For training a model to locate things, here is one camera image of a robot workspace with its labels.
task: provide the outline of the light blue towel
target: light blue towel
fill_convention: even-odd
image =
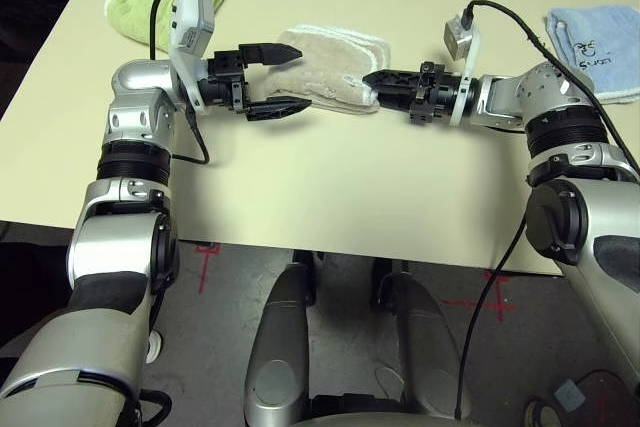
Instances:
[[[625,5],[553,9],[547,33],[558,57],[588,75],[603,103],[640,99],[640,13]]]

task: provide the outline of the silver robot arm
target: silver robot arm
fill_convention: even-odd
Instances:
[[[221,105],[263,120],[309,105],[295,97],[252,103],[246,65],[280,64],[301,53],[247,44],[203,60],[213,24],[210,0],[176,0],[170,60],[134,61],[114,74],[97,180],[87,188],[68,253],[71,300],[0,388],[0,425],[142,425],[149,332],[178,275],[169,189],[176,113],[207,114]]]
[[[549,63],[519,77],[471,76],[477,27],[447,22],[445,44],[464,72],[424,62],[419,72],[363,80],[383,107],[412,123],[467,123],[526,134],[531,154],[526,236],[583,301],[630,389],[640,382],[640,176],[607,140],[593,104]],[[580,80],[581,73],[574,72]]]

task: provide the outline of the table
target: table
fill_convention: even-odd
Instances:
[[[640,5],[640,0],[496,0],[543,39],[553,7]],[[378,35],[391,67],[452,63],[444,22],[468,0],[227,0],[208,54],[273,42],[297,23]],[[71,0],[0,122],[0,218],[73,227],[95,178],[110,79],[146,46],[117,34],[104,0]],[[508,18],[478,9],[483,48],[476,74],[519,75],[541,61]],[[248,71],[260,98],[267,69]],[[607,110],[640,152],[640,105]],[[282,121],[247,123],[219,109],[200,121],[214,162],[175,162],[175,215],[186,239],[306,248],[473,267],[495,265],[522,215],[529,155],[519,136],[487,129],[410,125],[382,110],[349,116],[307,109]],[[186,130],[177,151],[197,154]],[[558,273],[520,242],[508,269]]]

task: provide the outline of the cable connector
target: cable connector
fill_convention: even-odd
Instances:
[[[462,11],[462,18],[460,19],[460,23],[462,24],[463,29],[471,29],[471,24],[473,24],[473,7],[471,6],[471,4],[469,4],[467,8]]]
[[[472,38],[471,24],[469,24],[468,29],[465,28],[459,15],[456,15],[444,25],[444,43],[453,60],[467,58]]]

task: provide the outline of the gray floor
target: gray floor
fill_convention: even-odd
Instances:
[[[60,244],[70,231],[13,224],[5,241]],[[146,388],[173,398],[163,425],[244,425],[244,372],[263,303],[291,251],[222,245],[218,253],[181,244],[182,270],[167,293],[157,329],[165,338],[160,358],[147,366]],[[393,319],[368,308],[371,259],[328,255],[319,269],[317,304],[308,310],[311,395],[371,393],[383,396],[374,372],[398,367]],[[443,311],[461,346],[482,270],[410,264]],[[515,276],[495,290],[474,334],[467,368],[473,414],[487,427],[522,425],[531,396],[550,398],[565,378],[611,368],[578,301],[561,278]],[[383,386],[399,395],[400,382],[378,371]]]

